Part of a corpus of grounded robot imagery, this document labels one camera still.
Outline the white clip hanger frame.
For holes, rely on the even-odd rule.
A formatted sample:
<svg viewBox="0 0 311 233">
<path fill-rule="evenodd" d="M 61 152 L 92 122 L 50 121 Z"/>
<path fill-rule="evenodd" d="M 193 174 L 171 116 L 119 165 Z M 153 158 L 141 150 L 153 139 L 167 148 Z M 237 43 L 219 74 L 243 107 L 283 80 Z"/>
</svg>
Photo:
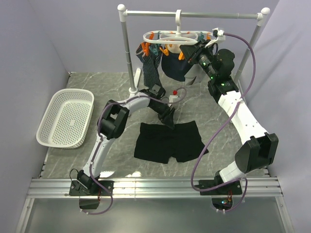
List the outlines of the white clip hanger frame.
<svg viewBox="0 0 311 233">
<path fill-rule="evenodd" d="M 208 31 L 182 31 L 182 10 L 175 12 L 175 31 L 150 31 L 143 35 L 143 41 L 161 45 L 194 45 L 199 41 L 215 41 L 213 33 Z"/>
</svg>

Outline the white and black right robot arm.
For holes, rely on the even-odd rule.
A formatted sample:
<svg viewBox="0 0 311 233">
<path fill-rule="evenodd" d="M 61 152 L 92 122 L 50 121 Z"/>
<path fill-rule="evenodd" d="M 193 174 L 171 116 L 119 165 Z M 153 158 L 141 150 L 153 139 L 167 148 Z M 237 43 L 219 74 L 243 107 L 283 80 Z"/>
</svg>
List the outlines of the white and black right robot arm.
<svg viewBox="0 0 311 233">
<path fill-rule="evenodd" d="M 231 184 L 240 180 L 247 173 L 273 163 L 278 137 L 268 133 L 255 119 L 243 101 L 237 85 L 231 78 L 235 55 L 228 49 L 213 53 L 210 42 L 200 41 L 194 45 L 181 45 L 185 59 L 192 65 L 199 65 L 208 75 L 208 90 L 218 105 L 228 114 L 227 122 L 236 128 L 242 147 L 236 152 L 234 161 L 216 173 L 214 186 L 203 189 L 193 186 L 200 192 L 216 190 L 225 194 Z"/>
</svg>

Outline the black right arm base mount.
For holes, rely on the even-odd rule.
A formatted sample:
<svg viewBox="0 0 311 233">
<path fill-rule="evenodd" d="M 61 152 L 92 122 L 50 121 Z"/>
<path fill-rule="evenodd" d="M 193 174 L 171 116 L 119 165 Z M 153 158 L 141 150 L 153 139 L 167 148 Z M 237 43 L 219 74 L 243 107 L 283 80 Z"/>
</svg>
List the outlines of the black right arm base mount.
<svg viewBox="0 0 311 233">
<path fill-rule="evenodd" d="M 221 179 L 215 178 L 214 180 L 199 180 L 196 187 L 200 189 L 201 196 L 212 196 L 212 207 L 217 212 L 226 213 L 234 208 L 233 196 L 243 195 L 242 185 L 240 181 L 219 187 L 221 184 L 223 184 Z"/>
</svg>

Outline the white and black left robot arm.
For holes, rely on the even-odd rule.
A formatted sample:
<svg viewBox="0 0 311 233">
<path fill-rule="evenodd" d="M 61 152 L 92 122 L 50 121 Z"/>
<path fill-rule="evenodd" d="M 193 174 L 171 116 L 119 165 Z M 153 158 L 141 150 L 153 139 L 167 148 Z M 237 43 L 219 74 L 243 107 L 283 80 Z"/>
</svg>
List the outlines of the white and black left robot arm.
<svg viewBox="0 0 311 233">
<path fill-rule="evenodd" d="M 98 179 L 104 160 L 117 138 L 124 130 L 128 117 L 143 108 L 150 108 L 157 113 L 162 124 L 174 128 L 173 115 L 175 108 L 171 103 L 161 100 L 166 91 L 163 87 L 154 85 L 152 88 L 138 91 L 134 96 L 125 100 L 109 100 L 104 107 L 98 122 L 96 142 L 91 155 L 84 167 L 77 172 L 76 180 L 72 181 L 71 191 L 91 196 L 98 193 Z"/>
</svg>

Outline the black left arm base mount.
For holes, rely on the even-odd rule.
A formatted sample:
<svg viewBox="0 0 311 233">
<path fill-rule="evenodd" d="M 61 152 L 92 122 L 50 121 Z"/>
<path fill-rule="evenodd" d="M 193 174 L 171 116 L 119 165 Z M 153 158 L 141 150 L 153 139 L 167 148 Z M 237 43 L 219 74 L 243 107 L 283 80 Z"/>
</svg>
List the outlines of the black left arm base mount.
<svg viewBox="0 0 311 233">
<path fill-rule="evenodd" d="M 111 196 L 114 188 L 113 181 L 99 181 L 99 183 L 108 191 L 96 183 L 92 183 L 91 188 L 87 189 L 77 180 L 73 180 L 70 185 L 69 196 L 79 198 L 79 207 L 82 210 L 96 210 L 100 205 L 101 198 Z"/>
</svg>

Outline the black underwear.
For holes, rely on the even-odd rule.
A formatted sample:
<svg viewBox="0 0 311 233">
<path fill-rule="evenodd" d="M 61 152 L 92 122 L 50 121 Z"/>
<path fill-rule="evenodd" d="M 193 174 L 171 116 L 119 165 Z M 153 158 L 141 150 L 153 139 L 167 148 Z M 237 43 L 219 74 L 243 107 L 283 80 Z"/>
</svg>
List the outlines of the black underwear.
<svg viewBox="0 0 311 233">
<path fill-rule="evenodd" d="M 165 125 L 141 123 L 134 157 L 161 164 L 175 158 L 184 163 L 198 158 L 204 147 L 195 121 L 176 124 L 173 130 Z"/>
</svg>

